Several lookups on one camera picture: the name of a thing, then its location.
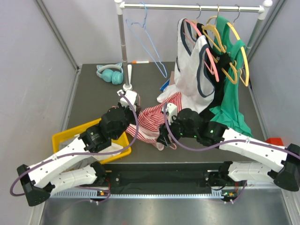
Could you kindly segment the yellow hanger rear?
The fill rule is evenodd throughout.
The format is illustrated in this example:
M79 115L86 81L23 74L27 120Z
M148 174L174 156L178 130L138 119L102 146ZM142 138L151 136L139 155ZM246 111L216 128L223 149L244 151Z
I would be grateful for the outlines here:
M236 29L234 28L234 26L230 23L227 22L227 25L229 26L229 28L232 30L233 34L235 35L237 41L240 40L240 37L236 31ZM249 66L248 66L248 59L247 59L247 55L246 55L246 51L245 51L245 47L242 46L241 48L241 53L242 53L242 57L243 57L243 61L244 61L244 70L245 70L245 79L243 79L240 75L240 79L243 82L243 84L248 87L249 85L249 76L250 76L250 72L249 72Z

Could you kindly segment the pink plastic hanger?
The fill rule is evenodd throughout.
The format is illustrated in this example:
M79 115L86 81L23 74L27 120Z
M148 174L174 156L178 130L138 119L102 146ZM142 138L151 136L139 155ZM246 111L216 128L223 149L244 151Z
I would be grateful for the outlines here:
M203 34L199 31L199 29L197 28L197 26L196 26L192 21L190 21L190 20L188 20L188 19L186 19L186 18L184 19L184 21L187 22L187 23L189 23L189 24L195 29L195 31L196 31L196 33L197 33L198 36L200 36L200 37L203 36ZM211 52L210 52L210 50L209 50L209 47L207 47L207 48L205 49L205 51L206 51L207 56L208 56L208 58L209 58L210 66L208 66L208 64L207 64L205 61L204 61L204 64L205 64L205 66L207 67L207 69L209 70L209 72L210 72L212 75L215 76L216 82L219 82L218 70L217 70L217 67L216 67L216 65L215 65L213 56L212 56L212 54L211 54Z

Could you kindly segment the red plastic block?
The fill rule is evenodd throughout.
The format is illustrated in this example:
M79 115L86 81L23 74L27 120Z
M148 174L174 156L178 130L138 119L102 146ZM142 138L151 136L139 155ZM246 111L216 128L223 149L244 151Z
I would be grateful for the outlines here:
M283 141L280 137L270 137L266 140L267 143L277 145L277 146L283 146Z

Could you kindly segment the black tank top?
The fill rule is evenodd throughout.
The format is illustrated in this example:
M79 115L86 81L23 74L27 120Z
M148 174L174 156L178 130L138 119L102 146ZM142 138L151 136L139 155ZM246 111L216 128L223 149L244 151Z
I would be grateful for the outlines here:
M206 120L212 120L212 118L215 116L216 112L213 112L212 109L221 106L223 98L224 98L224 85L225 85L225 80L226 76L224 72L222 71L222 68L228 69L229 68L229 61L230 57L227 53L223 56L217 50L215 50L215 47L211 47L208 39L208 35L206 35L206 41L209 45L209 50L212 54L212 56L217 59L219 58L218 62L215 62L217 71L218 71L218 76L219 76L219 82L216 82L214 80L214 75L209 74L209 78L213 79L212 83L215 86L215 94L214 94L214 99L210 103L210 105L204 109L201 113L200 116L203 117Z

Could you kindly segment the red white striped tank top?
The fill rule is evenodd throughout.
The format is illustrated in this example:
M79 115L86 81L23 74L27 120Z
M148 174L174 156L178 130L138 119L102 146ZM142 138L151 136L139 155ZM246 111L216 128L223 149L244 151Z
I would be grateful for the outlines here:
M148 107L142 110L138 115L138 135L137 139L148 144L152 144L158 150L163 150L164 145L157 142L159 136L159 126L164 124L165 119L162 113L164 103L172 103L179 110L182 109L181 93L176 92L167 99L163 100L159 105Z

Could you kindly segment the blue box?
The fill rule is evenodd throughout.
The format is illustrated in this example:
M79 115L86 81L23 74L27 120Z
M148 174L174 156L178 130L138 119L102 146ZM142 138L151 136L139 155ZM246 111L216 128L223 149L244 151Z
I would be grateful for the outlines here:
M169 85L169 83L170 83L170 79L168 79L168 80L161 86L160 90L161 90L162 92L164 92L165 89L167 88L167 86Z

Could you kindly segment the white navy-trimmed tank top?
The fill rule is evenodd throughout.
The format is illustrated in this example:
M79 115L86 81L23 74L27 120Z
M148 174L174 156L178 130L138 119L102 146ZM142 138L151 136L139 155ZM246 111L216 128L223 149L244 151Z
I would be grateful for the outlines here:
M214 100L215 76L207 69L210 64L206 37L195 37L196 30L186 19L178 22L177 58L174 67L174 84L168 85L157 97L162 103L181 93L181 108L201 113Z

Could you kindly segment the yellow hanger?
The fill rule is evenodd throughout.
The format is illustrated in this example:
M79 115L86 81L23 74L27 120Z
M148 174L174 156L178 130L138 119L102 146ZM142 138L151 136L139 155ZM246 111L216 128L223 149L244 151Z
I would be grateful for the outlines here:
M237 41L240 40L240 37L236 31L236 29L234 28L234 26L230 23L227 22L227 25L229 26L229 28L232 30L233 34L235 35ZM248 66L248 59L247 59L247 55L246 55L246 51L245 51L245 47L242 46L241 48L241 53L242 53L242 57L243 57L243 61L244 61L244 70L245 70L245 79L243 79L240 75L240 79L243 82L243 84L248 87L249 85L249 76L250 76L250 72L249 72L249 66Z
M217 22L217 16L210 17L205 25L201 26L201 30L208 39L209 44L212 44L213 59L217 64L217 69L224 73L232 84L238 82L238 70L236 69L237 62L232 61L228 54L227 47L222 43L221 35L215 24L210 23L212 19Z

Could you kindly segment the yellow plastic bin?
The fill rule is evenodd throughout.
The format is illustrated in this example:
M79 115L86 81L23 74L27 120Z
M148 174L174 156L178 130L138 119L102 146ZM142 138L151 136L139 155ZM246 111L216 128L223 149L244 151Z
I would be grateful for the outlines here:
M90 122L84 123L82 125L67 129L65 131L56 133L52 136L52 148L53 153L60 151L63 147L63 144L67 142L72 142L76 135L83 133L87 128L97 125L100 122L100 118L97 120L92 120ZM112 140L112 146L122 146L123 148L129 145L129 141L126 133L124 132L121 137L117 140ZM119 158L125 157L131 153L131 148L122 151L121 153L105 155L105 156L94 156L95 159L98 159L101 164L110 163Z

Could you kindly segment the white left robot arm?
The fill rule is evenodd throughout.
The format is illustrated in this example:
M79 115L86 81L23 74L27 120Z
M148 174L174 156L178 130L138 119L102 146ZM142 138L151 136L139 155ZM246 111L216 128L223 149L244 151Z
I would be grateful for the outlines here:
M79 133L66 147L52 156L33 165L20 165L17 168L27 204L37 206L54 194L65 189L95 184L101 186L106 182L106 172L100 160L81 169L71 167L89 157L120 156L132 143L120 149L112 148L130 125L138 126L139 95L132 90L118 92L120 101L117 107L110 108L101 116L100 121Z

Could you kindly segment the teal cat-ear headphones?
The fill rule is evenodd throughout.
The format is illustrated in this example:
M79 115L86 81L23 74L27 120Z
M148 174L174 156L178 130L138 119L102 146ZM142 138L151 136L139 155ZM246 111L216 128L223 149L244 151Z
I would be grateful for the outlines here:
M97 65L96 75L107 83L119 85L123 83L124 72L122 63Z

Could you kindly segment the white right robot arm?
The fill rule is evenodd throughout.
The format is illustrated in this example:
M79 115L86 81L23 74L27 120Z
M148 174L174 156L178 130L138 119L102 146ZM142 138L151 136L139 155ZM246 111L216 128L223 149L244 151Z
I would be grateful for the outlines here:
M298 145L286 147L262 142L221 123L205 121L190 108L179 111L172 103L164 103L161 112L165 121L159 128L157 142L164 146L180 144L180 138L193 138L203 145L200 151L218 148L252 159L247 163L224 162L218 169L218 178L223 185L240 181L269 182L287 191L299 191Z

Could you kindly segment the yellow hanger front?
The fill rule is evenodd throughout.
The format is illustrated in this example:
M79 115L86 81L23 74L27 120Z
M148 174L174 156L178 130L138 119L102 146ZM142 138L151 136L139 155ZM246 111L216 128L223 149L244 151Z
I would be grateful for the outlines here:
M201 30L208 39L209 44L212 44L213 59L217 64L217 69L224 73L232 84L238 82L238 70L236 69L237 62L232 61L228 54L227 47L222 43L221 35L215 24L210 23L212 19L217 22L217 16L210 17L205 25L201 26Z

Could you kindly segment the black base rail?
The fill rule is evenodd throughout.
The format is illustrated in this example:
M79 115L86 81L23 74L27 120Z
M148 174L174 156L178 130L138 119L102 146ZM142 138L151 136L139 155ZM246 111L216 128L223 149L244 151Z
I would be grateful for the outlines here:
M113 163L106 164L112 189L119 194L193 193L212 187L241 187L229 178L225 163Z

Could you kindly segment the green tank top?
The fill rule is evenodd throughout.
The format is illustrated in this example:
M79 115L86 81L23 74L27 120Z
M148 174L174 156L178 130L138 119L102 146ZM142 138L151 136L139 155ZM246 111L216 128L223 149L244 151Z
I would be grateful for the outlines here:
M242 40L237 41L232 30L227 25L227 22L229 21L226 18L218 16L216 27L221 35L222 43L227 47L226 51L230 55L232 61L235 60L237 62L236 69L238 70L239 79L242 74L242 67L244 66L240 48L246 46ZM251 137L251 129L246 124L244 115L239 112L238 85L238 83L232 84L228 78L226 78L222 104L221 106L212 109L216 114L211 121L222 123L243 135Z

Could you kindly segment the orange white marker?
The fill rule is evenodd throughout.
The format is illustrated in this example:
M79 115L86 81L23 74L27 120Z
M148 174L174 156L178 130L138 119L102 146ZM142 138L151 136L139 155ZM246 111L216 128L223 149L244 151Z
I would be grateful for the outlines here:
M132 64L148 64L150 63L149 60L135 60L135 61L132 61Z

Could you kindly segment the cream white cloth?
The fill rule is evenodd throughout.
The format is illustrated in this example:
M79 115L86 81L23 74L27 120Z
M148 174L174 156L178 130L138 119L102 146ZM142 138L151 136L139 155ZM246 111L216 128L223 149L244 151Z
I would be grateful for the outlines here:
M88 152L88 150L85 150L84 148L86 147L86 144L83 142L82 139L79 138L79 136L77 136L70 144L69 144L69 149L72 152L75 153L84 153L84 152ZM73 158L76 158L78 161L82 161L86 158L92 157L92 159L95 159L97 161L101 161L101 160L105 160L108 158L111 158L113 156L117 156L120 153L113 153L115 151L121 150L123 147L121 145L112 143L109 147L101 150L99 153L105 153L105 155L74 155Z

